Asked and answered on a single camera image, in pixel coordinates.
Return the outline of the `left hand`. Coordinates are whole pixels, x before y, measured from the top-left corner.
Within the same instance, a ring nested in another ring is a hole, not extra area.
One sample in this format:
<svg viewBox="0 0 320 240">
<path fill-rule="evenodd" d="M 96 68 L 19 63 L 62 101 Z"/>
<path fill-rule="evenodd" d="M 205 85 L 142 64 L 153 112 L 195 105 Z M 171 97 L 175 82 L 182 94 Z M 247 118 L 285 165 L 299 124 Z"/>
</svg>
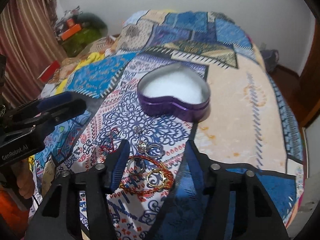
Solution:
<svg viewBox="0 0 320 240">
<path fill-rule="evenodd" d="M 24 199 L 31 198 L 35 191 L 35 183 L 28 159 L 24 159 L 18 163 L 16 176 L 19 194 Z"/>
</svg>

